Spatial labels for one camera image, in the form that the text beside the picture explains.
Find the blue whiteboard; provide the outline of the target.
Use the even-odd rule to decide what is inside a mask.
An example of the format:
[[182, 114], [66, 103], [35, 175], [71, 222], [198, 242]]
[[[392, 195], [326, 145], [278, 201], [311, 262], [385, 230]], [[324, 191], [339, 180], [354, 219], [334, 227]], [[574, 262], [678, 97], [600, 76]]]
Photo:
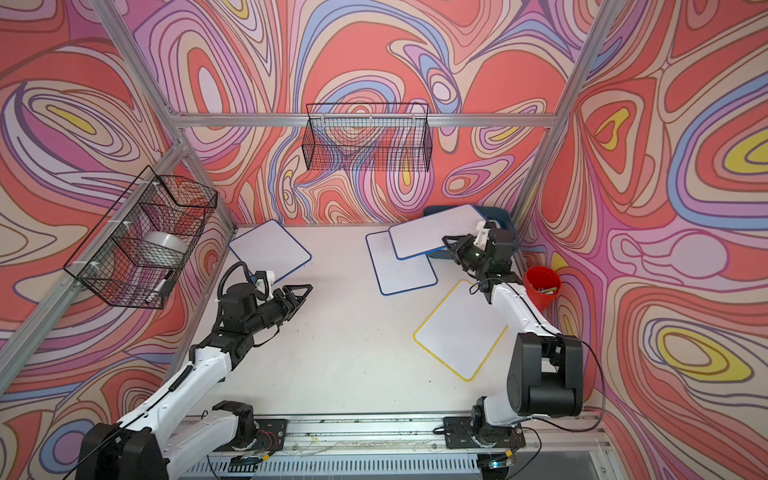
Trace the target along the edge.
[[310, 252], [275, 220], [239, 235], [229, 248], [251, 274], [271, 271], [275, 281], [285, 279], [312, 259]]
[[473, 234], [485, 217], [473, 205], [461, 205], [394, 225], [388, 229], [398, 260], [445, 248], [444, 236]]
[[396, 257], [387, 231], [369, 233], [365, 240], [379, 292], [383, 296], [432, 287], [438, 283], [431, 262], [425, 255], [405, 260]]

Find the yellow framed whiteboard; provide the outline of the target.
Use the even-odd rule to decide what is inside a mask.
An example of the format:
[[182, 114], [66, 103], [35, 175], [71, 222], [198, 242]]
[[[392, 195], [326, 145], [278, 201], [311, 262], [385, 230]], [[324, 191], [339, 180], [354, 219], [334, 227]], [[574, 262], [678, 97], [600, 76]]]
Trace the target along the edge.
[[471, 382], [507, 330], [501, 314], [471, 284], [459, 281], [413, 334], [413, 340], [465, 382]]

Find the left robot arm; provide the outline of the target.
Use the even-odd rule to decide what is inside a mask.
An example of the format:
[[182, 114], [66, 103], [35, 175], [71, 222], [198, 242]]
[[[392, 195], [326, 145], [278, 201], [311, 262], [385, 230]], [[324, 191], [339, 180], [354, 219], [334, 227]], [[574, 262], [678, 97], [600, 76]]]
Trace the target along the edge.
[[244, 272], [237, 284], [220, 281], [210, 333], [191, 346], [186, 364], [154, 394], [113, 424], [99, 423], [83, 437], [70, 474], [76, 479], [178, 479], [220, 447], [257, 448], [262, 430], [251, 405], [221, 401], [189, 428], [177, 428], [215, 385], [258, 347], [257, 333], [278, 332], [305, 304], [310, 284], [274, 284], [271, 271]]

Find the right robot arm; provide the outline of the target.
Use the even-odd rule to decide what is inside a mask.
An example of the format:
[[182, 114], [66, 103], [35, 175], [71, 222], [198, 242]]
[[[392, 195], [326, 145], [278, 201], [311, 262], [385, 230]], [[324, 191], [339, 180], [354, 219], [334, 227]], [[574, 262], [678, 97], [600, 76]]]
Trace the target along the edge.
[[453, 261], [474, 279], [470, 292], [482, 294], [515, 335], [503, 390], [480, 397], [472, 408], [472, 441], [481, 448], [498, 448], [510, 437], [520, 436], [522, 424], [529, 421], [568, 433], [600, 427], [605, 404], [588, 427], [556, 422], [582, 413], [584, 354], [595, 351], [562, 333], [535, 306], [524, 278], [513, 271], [515, 235], [482, 221], [474, 233], [446, 235], [442, 241]]

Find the teal plastic storage box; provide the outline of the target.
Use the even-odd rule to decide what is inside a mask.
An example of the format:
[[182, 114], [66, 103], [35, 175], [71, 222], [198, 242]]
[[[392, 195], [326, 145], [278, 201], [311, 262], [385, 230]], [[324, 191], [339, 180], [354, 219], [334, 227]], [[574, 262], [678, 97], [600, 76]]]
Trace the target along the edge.
[[[433, 205], [428, 206], [423, 210], [424, 216], [429, 216], [433, 214], [440, 213], [445, 210], [452, 209], [452, 205]], [[482, 215], [487, 221], [494, 222], [498, 228], [502, 228], [505, 230], [510, 230], [512, 232], [515, 232], [514, 224], [512, 221], [512, 218], [510, 214], [504, 210], [503, 208], [499, 207], [487, 207], [487, 206], [476, 206], [475, 209], [479, 212], [480, 215]], [[439, 259], [439, 260], [451, 260], [452, 257], [449, 252], [447, 252], [445, 249], [442, 250], [435, 250], [432, 252], [427, 253], [427, 257], [430, 259]]]

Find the red plastic cup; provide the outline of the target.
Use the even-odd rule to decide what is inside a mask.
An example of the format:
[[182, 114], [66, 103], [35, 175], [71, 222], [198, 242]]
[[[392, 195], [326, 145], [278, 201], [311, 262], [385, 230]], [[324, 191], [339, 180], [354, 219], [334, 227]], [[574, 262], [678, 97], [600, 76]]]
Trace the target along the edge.
[[[534, 266], [526, 270], [523, 276], [523, 286], [533, 305], [544, 312], [555, 300], [559, 293], [562, 283], [558, 274], [547, 267]], [[542, 295], [537, 292], [538, 289], [559, 287], [555, 295]]]

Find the silver tape roll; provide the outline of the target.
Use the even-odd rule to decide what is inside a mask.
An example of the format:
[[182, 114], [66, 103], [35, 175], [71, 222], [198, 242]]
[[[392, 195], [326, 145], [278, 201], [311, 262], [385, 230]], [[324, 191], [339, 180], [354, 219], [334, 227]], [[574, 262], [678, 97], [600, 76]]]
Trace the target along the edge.
[[167, 258], [180, 258], [189, 248], [188, 243], [179, 236], [161, 231], [145, 234], [143, 242], [151, 247], [154, 255], [164, 255]]

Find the marker in left basket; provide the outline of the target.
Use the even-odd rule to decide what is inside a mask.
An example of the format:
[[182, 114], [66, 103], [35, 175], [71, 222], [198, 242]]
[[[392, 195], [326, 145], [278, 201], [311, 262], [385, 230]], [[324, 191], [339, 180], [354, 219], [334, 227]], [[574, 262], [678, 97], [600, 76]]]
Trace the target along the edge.
[[158, 284], [153, 288], [148, 297], [146, 303], [149, 305], [163, 305], [167, 300], [170, 292], [173, 288], [172, 273], [164, 276]]

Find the green circuit board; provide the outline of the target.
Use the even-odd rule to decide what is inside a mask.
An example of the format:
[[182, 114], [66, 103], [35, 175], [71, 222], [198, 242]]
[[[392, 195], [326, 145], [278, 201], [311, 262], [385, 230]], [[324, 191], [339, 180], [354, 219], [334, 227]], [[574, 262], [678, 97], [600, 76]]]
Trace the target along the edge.
[[229, 462], [229, 472], [255, 472], [264, 460], [261, 457], [235, 457]]

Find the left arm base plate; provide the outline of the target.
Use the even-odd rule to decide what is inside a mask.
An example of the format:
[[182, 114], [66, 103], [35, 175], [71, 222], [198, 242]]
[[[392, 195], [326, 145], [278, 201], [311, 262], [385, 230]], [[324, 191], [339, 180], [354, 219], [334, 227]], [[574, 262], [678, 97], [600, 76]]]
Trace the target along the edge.
[[273, 454], [285, 445], [288, 421], [281, 418], [256, 418], [252, 425], [239, 427], [227, 444], [232, 451], [256, 451]]

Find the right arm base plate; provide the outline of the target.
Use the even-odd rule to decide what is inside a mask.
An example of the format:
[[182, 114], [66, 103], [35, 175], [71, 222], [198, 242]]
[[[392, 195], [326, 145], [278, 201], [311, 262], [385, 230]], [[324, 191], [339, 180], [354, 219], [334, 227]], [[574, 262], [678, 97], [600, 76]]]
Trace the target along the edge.
[[521, 428], [490, 426], [475, 422], [470, 416], [447, 416], [437, 428], [448, 449], [508, 449], [527, 446]]

